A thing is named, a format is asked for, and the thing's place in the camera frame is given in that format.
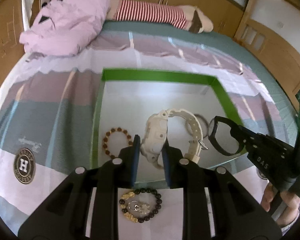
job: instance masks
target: bracelet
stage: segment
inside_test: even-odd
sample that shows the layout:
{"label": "bracelet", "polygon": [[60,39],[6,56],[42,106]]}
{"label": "bracelet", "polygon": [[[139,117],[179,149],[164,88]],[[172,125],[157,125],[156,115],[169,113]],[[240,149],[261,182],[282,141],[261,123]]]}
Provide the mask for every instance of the bracelet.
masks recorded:
{"label": "bracelet", "polygon": [[[126,201],[129,198],[134,197],[135,195],[139,195],[140,193],[151,193],[156,198],[156,205],[155,209],[150,211],[150,205],[147,203],[139,202],[139,201],[131,201],[128,204],[126,204]],[[157,192],[156,189],[151,188],[141,188],[136,189],[134,191],[125,193],[121,196],[121,199],[119,200],[120,207],[122,209],[123,215],[130,221],[134,223],[143,223],[144,221],[149,221],[150,218],[153,218],[154,215],[159,213],[159,209],[161,209],[161,194]],[[138,211],[141,215],[144,215],[144,217],[136,218],[134,217],[129,210]]]}
{"label": "bracelet", "polygon": [[108,150],[108,141],[109,141],[109,136],[114,133],[114,132],[123,132],[128,139],[128,145],[132,146],[133,142],[131,141],[131,135],[128,134],[127,130],[123,130],[122,128],[118,127],[118,128],[111,128],[110,131],[106,132],[106,136],[103,138],[103,145],[102,148],[104,149],[106,155],[109,155],[111,159],[115,159],[116,156],[114,156],[113,154],[111,154],[111,152]]}

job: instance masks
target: white watch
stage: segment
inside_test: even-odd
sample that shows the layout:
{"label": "white watch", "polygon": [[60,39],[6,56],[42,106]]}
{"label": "white watch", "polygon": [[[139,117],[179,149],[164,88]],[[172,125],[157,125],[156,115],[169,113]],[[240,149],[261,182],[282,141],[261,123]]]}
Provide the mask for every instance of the white watch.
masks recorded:
{"label": "white watch", "polygon": [[185,109],[162,110],[160,113],[153,114],[149,117],[140,149],[141,154],[147,158],[148,162],[152,163],[153,166],[158,169],[163,169],[158,163],[158,158],[167,139],[168,118],[174,116],[181,116],[186,119],[192,130],[193,139],[189,141],[190,146],[184,158],[198,163],[201,150],[208,149],[202,141],[203,134],[201,125],[194,114]]}

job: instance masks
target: silver ring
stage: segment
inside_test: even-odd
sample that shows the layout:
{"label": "silver ring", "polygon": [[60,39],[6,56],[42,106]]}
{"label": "silver ring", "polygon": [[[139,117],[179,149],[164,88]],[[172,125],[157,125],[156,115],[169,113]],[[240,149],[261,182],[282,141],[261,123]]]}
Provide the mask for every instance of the silver ring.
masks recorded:
{"label": "silver ring", "polygon": [[[194,114],[194,116],[197,119],[202,120],[202,122],[204,123],[207,132],[205,135],[202,135],[202,139],[206,138],[208,136],[208,132],[209,132],[209,123],[208,123],[207,119],[205,119],[204,116],[201,114]],[[187,130],[188,134],[192,135],[192,131],[190,131],[190,129],[189,129],[189,122],[187,120],[186,120],[186,130]]]}

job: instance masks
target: circular logo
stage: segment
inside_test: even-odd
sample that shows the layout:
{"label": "circular logo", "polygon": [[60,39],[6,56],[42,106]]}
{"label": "circular logo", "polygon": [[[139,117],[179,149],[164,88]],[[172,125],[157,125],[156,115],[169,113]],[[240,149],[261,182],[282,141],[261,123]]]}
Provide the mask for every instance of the circular logo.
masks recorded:
{"label": "circular logo", "polygon": [[29,184],[34,177],[35,161],[32,152],[22,148],[14,158],[13,171],[16,178],[23,184]]}

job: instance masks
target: metal screw head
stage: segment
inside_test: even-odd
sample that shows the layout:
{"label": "metal screw head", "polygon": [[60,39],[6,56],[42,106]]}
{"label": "metal screw head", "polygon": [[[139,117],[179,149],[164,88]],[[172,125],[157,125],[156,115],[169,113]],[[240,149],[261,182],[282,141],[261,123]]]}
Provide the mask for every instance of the metal screw head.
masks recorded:
{"label": "metal screw head", "polygon": [[226,168],[225,167],[218,167],[217,168],[217,173],[219,174],[225,174],[226,173]]}
{"label": "metal screw head", "polygon": [[115,165],[119,165],[119,164],[122,163],[122,159],[120,159],[120,158],[115,158],[115,159],[112,160],[112,163],[115,164]]}
{"label": "metal screw head", "polygon": [[179,163],[180,163],[181,165],[188,165],[188,164],[189,164],[189,160],[183,158],[183,159],[180,159]]}
{"label": "metal screw head", "polygon": [[84,173],[85,170],[86,169],[84,167],[78,167],[78,168],[75,169],[75,173],[76,174],[82,174],[82,173]]}

